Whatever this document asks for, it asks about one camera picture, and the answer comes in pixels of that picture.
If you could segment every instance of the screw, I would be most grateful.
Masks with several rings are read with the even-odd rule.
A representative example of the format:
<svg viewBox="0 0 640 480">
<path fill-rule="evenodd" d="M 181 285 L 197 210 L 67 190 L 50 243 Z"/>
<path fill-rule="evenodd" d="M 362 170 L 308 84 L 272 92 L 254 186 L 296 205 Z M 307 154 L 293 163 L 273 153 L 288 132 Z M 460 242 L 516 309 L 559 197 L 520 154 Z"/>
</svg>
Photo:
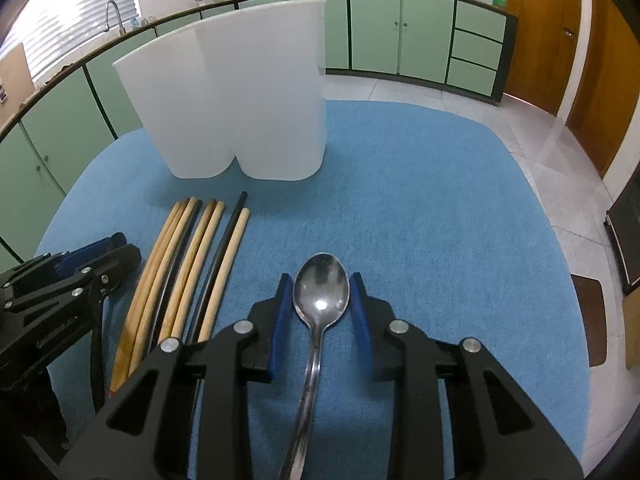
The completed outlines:
<svg viewBox="0 0 640 480">
<path fill-rule="evenodd" d="M 462 348 L 471 354 L 477 354 L 482 348 L 482 344 L 475 337 L 467 337 L 462 342 Z"/>
<path fill-rule="evenodd" d="M 179 346 L 180 341 L 178 341 L 175 337 L 168 337 L 160 343 L 160 349 L 167 354 L 175 352 Z"/>
<path fill-rule="evenodd" d="M 394 334 L 404 334 L 409 330 L 409 324 L 406 321 L 402 321 L 402 319 L 395 319 L 389 323 L 389 330 Z"/>
<path fill-rule="evenodd" d="M 237 334 L 248 334 L 254 329 L 254 324 L 248 319 L 241 319 L 234 325 L 234 331 Z"/>
</svg>

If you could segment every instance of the white plastic container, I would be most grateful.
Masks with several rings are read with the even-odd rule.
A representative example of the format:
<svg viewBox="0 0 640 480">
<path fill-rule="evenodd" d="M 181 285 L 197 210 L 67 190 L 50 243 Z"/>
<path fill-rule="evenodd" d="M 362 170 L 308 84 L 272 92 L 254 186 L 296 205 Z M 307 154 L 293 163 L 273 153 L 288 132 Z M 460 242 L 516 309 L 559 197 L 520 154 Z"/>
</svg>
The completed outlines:
<svg viewBox="0 0 640 480">
<path fill-rule="evenodd" d="M 175 176 L 214 176 L 234 155 L 268 180 L 301 180 L 322 164 L 324 0 L 212 16 L 113 65 Z"/>
<path fill-rule="evenodd" d="M 221 99 L 231 114 L 229 136 L 242 171 L 267 180 L 311 176 L 326 145 L 324 0 L 279 2 L 209 19 L 196 37 L 210 76 L 224 82 Z"/>
<path fill-rule="evenodd" d="M 234 150 L 216 86 L 189 25 L 113 63 L 127 96 L 169 170 L 208 178 L 228 168 Z"/>
</svg>

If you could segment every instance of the spoon handle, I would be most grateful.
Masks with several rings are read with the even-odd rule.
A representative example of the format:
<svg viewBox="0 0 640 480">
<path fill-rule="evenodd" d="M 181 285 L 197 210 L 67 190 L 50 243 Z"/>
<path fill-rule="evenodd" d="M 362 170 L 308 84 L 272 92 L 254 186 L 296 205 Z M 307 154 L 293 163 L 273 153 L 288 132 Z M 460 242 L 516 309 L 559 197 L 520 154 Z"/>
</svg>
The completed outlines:
<svg viewBox="0 0 640 480">
<path fill-rule="evenodd" d="M 322 332 L 311 331 L 311 346 L 309 359 L 306 362 L 305 384 L 298 405 L 298 414 L 294 425 L 294 432 L 289 442 L 287 455 L 282 463 L 278 480 L 300 480 L 305 467 L 306 448 L 311 436 L 314 403 L 320 380 L 320 354 L 322 351 Z"/>
</svg>

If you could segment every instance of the faucet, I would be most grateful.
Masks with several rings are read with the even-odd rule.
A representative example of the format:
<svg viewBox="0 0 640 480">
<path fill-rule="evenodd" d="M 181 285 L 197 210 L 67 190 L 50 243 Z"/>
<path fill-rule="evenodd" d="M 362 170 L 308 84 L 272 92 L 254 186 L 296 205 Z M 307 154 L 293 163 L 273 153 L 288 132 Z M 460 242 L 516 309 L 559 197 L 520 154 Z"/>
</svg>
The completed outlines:
<svg viewBox="0 0 640 480">
<path fill-rule="evenodd" d="M 120 29 L 120 35 L 124 36 L 126 31 L 124 30 L 124 26 L 122 25 L 122 18 L 120 17 L 120 9 L 118 8 L 118 4 L 113 0 L 109 0 L 104 7 L 104 31 L 109 31 L 109 4 L 113 4 L 113 7 L 116 9 L 116 16 L 118 17 L 118 28 Z"/>
</svg>

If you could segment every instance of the tile floor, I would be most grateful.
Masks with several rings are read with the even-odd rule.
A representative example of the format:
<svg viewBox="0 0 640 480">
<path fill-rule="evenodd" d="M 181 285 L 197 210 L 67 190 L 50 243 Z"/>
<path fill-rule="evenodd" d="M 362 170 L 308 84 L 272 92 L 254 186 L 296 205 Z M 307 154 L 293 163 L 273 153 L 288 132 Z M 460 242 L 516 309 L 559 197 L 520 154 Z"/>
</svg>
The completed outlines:
<svg viewBox="0 0 640 480">
<path fill-rule="evenodd" d="M 327 99 L 394 101 L 452 112 L 491 128 L 517 161 L 556 231 L 572 273 L 599 280 L 607 360 L 591 368 L 591 409 L 582 468 L 588 474 L 640 402 L 640 367 L 625 368 L 622 288 L 602 222 L 612 200 L 573 134 L 552 115 L 505 96 L 494 107 L 404 83 L 327 76 Z"/>
</svg>

